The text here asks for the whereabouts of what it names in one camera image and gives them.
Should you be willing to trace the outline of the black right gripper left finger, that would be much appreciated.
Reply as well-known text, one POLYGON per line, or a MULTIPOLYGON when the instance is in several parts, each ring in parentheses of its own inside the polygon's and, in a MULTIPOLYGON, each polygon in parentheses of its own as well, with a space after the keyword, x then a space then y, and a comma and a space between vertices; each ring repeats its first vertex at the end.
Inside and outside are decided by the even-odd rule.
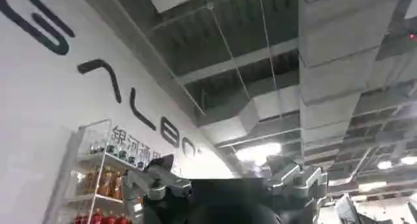
POLYGON ((151 160, 143 170, 125 170, 122 174, 122 201, 127 214, 138 214, 145 198, 161 201, 169 191, 175 197, 191 194, 192 182, 171 172, 174 155, 151 160))

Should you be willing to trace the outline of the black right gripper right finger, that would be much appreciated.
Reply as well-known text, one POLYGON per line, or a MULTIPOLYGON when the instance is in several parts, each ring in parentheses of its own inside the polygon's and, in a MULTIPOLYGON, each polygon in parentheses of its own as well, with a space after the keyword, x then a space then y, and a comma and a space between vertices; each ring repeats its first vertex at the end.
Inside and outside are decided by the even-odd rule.
POLYGON ((319 209, 327 198, 328 173, 319 166, 304 166, 287 156, 269 156, 265 167, 271 175, 263 180, 266 193, 281 201, 286 209, 319 209))

